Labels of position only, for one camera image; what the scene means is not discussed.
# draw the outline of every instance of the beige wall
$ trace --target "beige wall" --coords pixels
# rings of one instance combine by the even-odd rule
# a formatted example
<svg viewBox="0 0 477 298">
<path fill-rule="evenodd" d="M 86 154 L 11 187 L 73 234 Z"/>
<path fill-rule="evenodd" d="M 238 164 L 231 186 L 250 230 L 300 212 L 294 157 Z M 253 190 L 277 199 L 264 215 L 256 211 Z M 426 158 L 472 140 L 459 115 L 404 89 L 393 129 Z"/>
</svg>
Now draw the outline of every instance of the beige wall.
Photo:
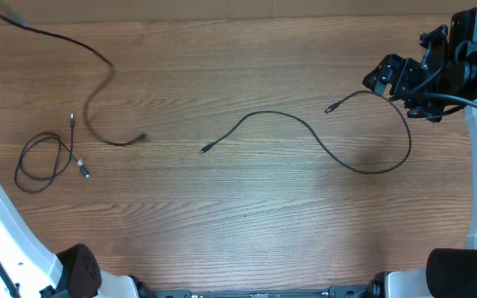
<svg viewBox="0 0 477 298">
<path fill-rule="evenodd" d="M 29 24 L 177 19 L 452 14 L 472 0 L 5 0 Z"/>
</svg>

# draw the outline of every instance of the wooden table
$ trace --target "wooden table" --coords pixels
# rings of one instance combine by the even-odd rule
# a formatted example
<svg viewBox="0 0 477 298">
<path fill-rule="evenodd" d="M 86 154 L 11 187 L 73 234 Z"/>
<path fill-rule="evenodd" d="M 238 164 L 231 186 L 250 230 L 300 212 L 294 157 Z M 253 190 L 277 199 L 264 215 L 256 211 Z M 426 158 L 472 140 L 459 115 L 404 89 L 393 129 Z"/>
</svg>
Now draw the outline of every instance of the wooden table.
<svg viewBox="0 0 477 298">
<path fill-rule="evenodd" d="M 83 104 L 106 68 L 65 41 L 0 26 L 0 182 L 52 251 L 88 245 L 102 269 L 153 289 L 325 288 L 424 266 L 433 248 L 462 248 L 470 220 L 470 145 L 462 113 L 410 120 L 413 151 L 385 175 L 333 161 L 301 124 L 344 161 L 392 166 L 407 150 L 401 120 L 356 89 L 389 53 L 420 60 L 418 32 L 450 16 L 327 17 L 252 21 L 117 22 L 42 26 L 103 52 L 118 76 L 91 108 L 110 147 L 85 129 Z M 25 142 L 42 131 L 69 140 L 77 166 L 39 195 L 13 182 Z M 52 171 L 55 146 L 27 168 Z"/>
</svg>

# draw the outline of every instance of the cable connector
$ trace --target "cable connector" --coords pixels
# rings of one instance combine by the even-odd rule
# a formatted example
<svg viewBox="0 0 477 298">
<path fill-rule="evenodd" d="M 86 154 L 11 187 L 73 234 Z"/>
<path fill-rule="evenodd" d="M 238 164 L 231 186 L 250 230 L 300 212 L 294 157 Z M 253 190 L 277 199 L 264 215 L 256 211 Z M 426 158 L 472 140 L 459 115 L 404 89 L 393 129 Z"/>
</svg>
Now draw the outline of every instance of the cable connector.
<svg viewBox="0 0 477 298">
<path fill-rule="evenodd" d="M 336 110 L 336 109 L 341 105 L 341 103 L 343 103 L 343 102 L 344 102 L 343 100 L 340 100 L 338 103 L 331 104 L 331 105 L 325 110 L 325 113 L 330 113 L 330 112 Z"/>
<path fill-rule="evenodd" d="M 88 169 L 86 169 L 86 167 L 84 166 L 84 161 L 83 160 L 79 160 L 76 162 L 76 165 L 79 166 L 80 168 L 80 173 L 82 173 L 82 176 L 84 178 L 89 178 L 89 171 Z"/>
<path fill-rule="evenodd" d="M 202 148 L 202 150 L 200 150 L 200 154 L 204 154 L 206 153 L 207 151 L 211 150 L 211 148 L 214 146 L 214 143 L 210 143 L 209 145 L 205 146 Z"/>
</svg>

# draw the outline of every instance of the robotic hand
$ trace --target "robotic hand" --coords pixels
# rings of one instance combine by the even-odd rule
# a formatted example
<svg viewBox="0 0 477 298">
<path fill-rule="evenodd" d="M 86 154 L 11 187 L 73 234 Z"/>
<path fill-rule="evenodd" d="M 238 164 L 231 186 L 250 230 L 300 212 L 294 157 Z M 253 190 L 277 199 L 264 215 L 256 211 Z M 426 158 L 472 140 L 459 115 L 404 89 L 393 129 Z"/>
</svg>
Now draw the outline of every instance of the robotic hand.
<svg viewBox="0 0 477 298">
<path fill-rule="evenodd" d="M 473 154 L 473 208 L 467 249 L 436 249 L 426 267 L 382 272 L 367 286 L 331 286 L 310 291 L 149 291 L 133 276 L 101 271 L 93 253 L 76 245 L 54 254 L 44 247 L 0 186 L 0 297 L 111 298 L 430 298 L 477 297 L 477 8 L 452 17 L 448 26 L 422 33 L 422 62 L 387 55 L 364 85 L 391 100 L 403 100 L 408 117 L 438 123 L 465 109 Z"/>
</svg>

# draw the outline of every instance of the wood grain surface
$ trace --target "wood grain surface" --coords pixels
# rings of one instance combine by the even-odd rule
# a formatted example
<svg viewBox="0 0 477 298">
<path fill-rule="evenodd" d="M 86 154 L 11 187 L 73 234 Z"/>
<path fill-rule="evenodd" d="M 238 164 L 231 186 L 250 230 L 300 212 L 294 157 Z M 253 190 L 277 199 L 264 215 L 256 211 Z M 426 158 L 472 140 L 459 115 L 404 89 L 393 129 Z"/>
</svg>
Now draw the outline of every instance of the wood grain surface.
<svg viewBox="0 0 477 298">
<path fill-rule="evenodd" d="M 0 182 L 50 250 L 85 243 L 103 270 L 152 289 L 325 288 L 424 266 L 433 248 L 465 245 L 471 159 L 462 113 L 439 124 L 409 120 L 412 155 L 385 175 L 346 170 L 300 123 L 277 115 L 250 118 L 210 152 L 199 150 L 246 113 L 271 109 L 305 119 L 353 166 L 394 165 L 407 137 L 382 99 L 323 111 L 362 89 L 386 54 L 420 60 L 418 32 L 449 18 L 41 26 L 115 63 L 118 76 L 91 114 L 112 140 L 149 134 L 132 147 L 103 145 L 84 127 L 84 101 L 106 75 L 99 60 L 0 26 Z M 47 191 L 21 192 L 13 173 L 22 146 L 43 131 L 69 141 L 70 113 L 75 155 L 91 179 L 71 165 Z M 44 145 L 26 167 L 48 174 L 54 158 L 55 145 Z"/>
</svg>

